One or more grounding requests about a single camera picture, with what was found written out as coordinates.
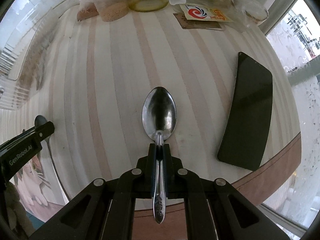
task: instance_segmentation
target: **screw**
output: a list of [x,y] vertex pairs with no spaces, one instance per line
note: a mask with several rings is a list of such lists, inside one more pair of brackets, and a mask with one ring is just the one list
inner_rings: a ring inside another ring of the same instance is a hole
[[226,184],[226,181],[222,178],[216,179],[216,184],[219,186],[224,186]]
[[101,186],[103,184],[103,179],[95,179],[93,184],[97,187]]
[[141,174],[142,171],[140,169],[135,168],[131,172],[133,175],[139,175],[139,174]]
[[180,175],[186,175],[188,171],[186,169],[178,169],[178,174]]

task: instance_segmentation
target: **red logo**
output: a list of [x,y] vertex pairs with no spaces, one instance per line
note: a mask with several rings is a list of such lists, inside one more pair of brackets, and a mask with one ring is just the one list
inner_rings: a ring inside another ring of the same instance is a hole
[[189,9],[188,14],[197,19],[204,19],[207,17],[207,13],[204,12],[203,9],[195,6],[195,9]]

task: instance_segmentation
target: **spoon handle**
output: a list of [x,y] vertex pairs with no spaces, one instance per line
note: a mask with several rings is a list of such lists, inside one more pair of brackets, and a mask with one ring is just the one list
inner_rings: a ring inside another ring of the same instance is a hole
[[165,192],[163,171],[163,139],[162,134],[157,133],[156,138],[156,182],[153,194],[153,216],[158,224],[161,224],[165,215]]
[[165,214],[165,193],[164,193],[164,177],[163,177],[163,160],[156,161],[156,185],[153,196],[153,215],[158,224],[164,220]]

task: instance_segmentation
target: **round table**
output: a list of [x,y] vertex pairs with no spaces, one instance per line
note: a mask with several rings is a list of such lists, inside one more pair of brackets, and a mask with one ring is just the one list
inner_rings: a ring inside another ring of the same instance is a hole
[[[74,6],[59,20],[43,88],[17,111],[0,110],[0,143],[32,127],[38,114],[54,123],[53,158],[71,197],[95,178],[118,178],[148,154],[152,141],[143,129],[141,111],[156,86],[165,87],[177,106],[177,125],[167,140],[171,153],[201,178],[225,178],[260,204],[299,165],[300,127],[291,87],[257,26],[244,33],[228,26],[224,31],[184,30],[170,6],[151,13],[130,12],[111,23],[100,17],[77,22],[77,12]],[[240,51],[273,74],[270,131],[255,172],[216,158]],[[42,172],[51,184],[46,198],[54,210],[65,201],[43,146]],[[137,200],[136,210],[151,207],[151,201]],[[43,220],[50,217],[34,213]]]

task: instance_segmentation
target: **spoon bowl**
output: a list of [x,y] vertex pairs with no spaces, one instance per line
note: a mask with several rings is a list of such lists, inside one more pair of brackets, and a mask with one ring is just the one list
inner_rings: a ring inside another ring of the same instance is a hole
[[48,120],[43,115],[37,115],[35,118],[35,128],[38,128],[39,126],[45,124],[48,122]]
[[161,131],[166,141],[177,122],[177,109],[170,93],[163,87],[154,88],[142,108],[142,124],[147,135],[156,141],[156,132]]

